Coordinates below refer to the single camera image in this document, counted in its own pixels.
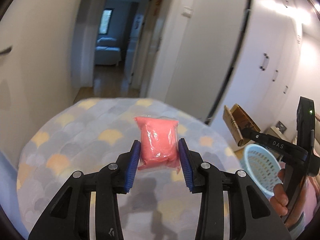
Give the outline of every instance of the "clear plastic bag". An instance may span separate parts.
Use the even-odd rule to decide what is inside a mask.
[[[179,121],[163,118],[135,117],[141,130],[141,166],[138,170],[166,166],[179,168],[177,128]]]

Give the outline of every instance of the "silver screw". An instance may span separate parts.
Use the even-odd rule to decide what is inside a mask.
[[[75,172],[72,174],[72,176],[73,176],[74,178],[79,178],[79,177],[81,177],[81,175],[82,175],[81,171],[75,171]]]
[[[201,167],[204,169],[210,168],[210,163],[201,163]]]
[[[247,175],[245,171],[238,171],[237,174],[239,177],[245,177]]]
[[[116,163],[111,163],[108,166],[109,170],[116,170],[118,168],[118,165]]]

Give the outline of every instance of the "wooden floor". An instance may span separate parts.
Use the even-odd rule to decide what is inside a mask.
[[[93,87],[80,88],[74,103],[86,98],[138,98],[140,91],[129,87],[124,76],[124,62],[119,66],[96,65],[93,74]]]

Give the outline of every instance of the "blue ridged pad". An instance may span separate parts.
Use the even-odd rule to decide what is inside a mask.
[[[183,147],[181,140],[179,140],[179,155],[180,155],[180,162],[181,162],[184,180],[186,182],[187,187],[189,188],[189,190],[191,192],[193,189],[193,179],[192,179],[193,173],[192,173],[191,166],[189,164],[187,153]]]
[[[137,167],[140,159],[141,143],[135,142],[132,146],[131,160],[125,173],[124,190],[128,193],[133,186],[134,177],[136,176]]]

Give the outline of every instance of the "window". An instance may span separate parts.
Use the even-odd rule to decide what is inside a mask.
[[[99,34],[107,34],[108,33],[109,23],[110,23],[112,12],[113,12],[113,9],[103,10],[100,28],[99,28]]]

